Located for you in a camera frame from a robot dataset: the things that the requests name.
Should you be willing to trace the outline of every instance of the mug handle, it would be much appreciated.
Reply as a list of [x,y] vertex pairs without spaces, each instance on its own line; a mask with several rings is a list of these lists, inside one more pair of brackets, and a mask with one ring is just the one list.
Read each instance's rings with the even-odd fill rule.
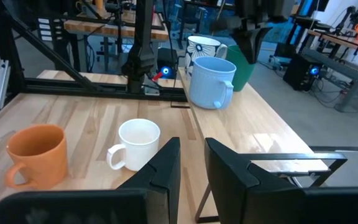
[[35,182],[33,180],[29,180],[26,183],[23,184],[15,184],[14,178],[17,171],[19,171],[21,168],[25,168],[24,163],[19,162],[17,164],[14,164],[9,170],[7,170],[5,174],[5,184],[8,187],[12,187],[14,189],[22,189],[22,188],[28,188],[28,187],[35,187]]
[[226,44],[221,44],[216,50],[216,57],[226,59],[227,55],[227,46]]
[[123,145],[123,144],[116,144],[115,146],[109,148],[109,150],[107,151],[107,163],[110,165],[110,167],[111,167],[113,170],[119,170],[119,169],[121,169],[123,166],[125,166],[125,162],[124,162],[124,161],[119,161],[117,164],[112,164],[112,162],[111,162],[114,153],[116,153],[117,151],[119,151],[119,150],[121,150],[121,149],[125,149],[125,145]]
[[215,101],[214,102],[214,106],[216,107],[216,109],[220,109],[220,108],[226,108],[230,101],[231,98],[233,97],[233,84],[230,81],[227,80],[220,80],[220,83],[224,84],[224,88],[225,88],[225,95],[224,95],[224,99],[223,102],[219,102],[219,101]]

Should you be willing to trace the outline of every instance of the white patterned mug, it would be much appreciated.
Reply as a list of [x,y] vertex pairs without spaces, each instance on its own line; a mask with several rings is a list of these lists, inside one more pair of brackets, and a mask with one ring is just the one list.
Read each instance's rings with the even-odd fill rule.
[[187,38],[185,58],[185,71],[187,80],[190,81],[191,79],[191,75],[193,74],[193,65],[196,58],[210,56],[225,59],[226,55],[227,46],[220,43],[219,41],[208,37],[190,36]]

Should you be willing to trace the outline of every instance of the chair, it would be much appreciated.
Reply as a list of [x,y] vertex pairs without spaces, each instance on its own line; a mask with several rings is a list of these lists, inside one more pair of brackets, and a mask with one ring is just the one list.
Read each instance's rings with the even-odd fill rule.
[[198,7],[188,4],[186,7],[186,12],[183,14],[183,6],[181,4],[175,4],[175,17],[173,18],[173,21],[178,21],[177,29],[181,27],[180,24],[182,22],[189,25],[196,25],[195,30],[190,29],[191,33],[199,33],[200,25],[203,21],[205,12],[206,9],[203,7]]

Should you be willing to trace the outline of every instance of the mug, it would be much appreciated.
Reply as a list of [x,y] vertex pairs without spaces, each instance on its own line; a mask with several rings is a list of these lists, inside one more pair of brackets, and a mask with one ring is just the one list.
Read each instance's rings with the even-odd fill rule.
[[194,62],[190,81],[190,100],[205,109],[224,109],[233,95],[236,66],[216,57],[199,57]]
[[241,91],[251,77],[255,64],[248,63],[238,45],[230,45],[228,47],[226,60],[237,67],[232,81],[233,91]]
[[226,58],[227,46],[219,41],[200,36],[190,36],[187,38],[187,48],[185,57],[185,72],[187,80],[191,80],[193,74],[194,61],[198,57],[210,56]]
[[[8,140],[7,153],[14,162],[5,175],[8,187],[46,190],[68,173],[65,133],[54,124],[39,124],[19,131]],[[14,183],[17,172],[26,183]]]
[[[139,171],[158,152],[160,128],[147,119],[131,119],[118,129],[120,144],[108,150],[107,163],[114,170],[126,167]],[[112,158],[117,151],[124,150],[124,158],[117,164]]]

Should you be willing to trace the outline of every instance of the white mug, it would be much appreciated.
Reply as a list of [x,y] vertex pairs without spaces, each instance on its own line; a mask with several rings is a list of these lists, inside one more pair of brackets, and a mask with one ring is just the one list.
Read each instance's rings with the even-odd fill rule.
[[[160,128],[147,119],[131,119],[118,129],[121,144],[116,144],[107,152],[107,163],[114,170],[126,167],[139,171],[158,152]],[[112,164],[114,153],[124,150],[124,158]]]

